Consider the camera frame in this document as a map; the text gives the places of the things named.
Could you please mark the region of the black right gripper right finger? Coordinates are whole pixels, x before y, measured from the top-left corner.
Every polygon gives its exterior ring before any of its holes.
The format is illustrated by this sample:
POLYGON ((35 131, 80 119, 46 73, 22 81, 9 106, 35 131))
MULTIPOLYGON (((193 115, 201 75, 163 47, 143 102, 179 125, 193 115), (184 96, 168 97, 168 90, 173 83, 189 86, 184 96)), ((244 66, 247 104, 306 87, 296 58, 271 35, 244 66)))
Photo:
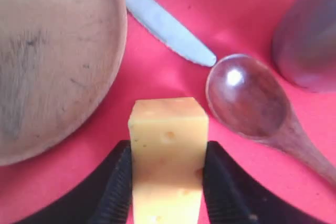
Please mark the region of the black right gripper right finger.
POLYGON ((207 143, 203 192, 210 223, 321 223, 252 178, 217 141, 207 143))

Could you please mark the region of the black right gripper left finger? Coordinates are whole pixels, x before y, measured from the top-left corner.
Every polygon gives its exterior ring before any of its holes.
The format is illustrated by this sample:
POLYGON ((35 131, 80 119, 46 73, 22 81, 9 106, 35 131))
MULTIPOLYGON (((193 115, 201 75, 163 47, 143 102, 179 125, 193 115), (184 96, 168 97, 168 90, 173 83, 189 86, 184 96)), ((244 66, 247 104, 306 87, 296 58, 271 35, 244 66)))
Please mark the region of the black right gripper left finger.
POLYGON ((19 223, 126 223, 132 198, 129 140, 71 191, 19 223))

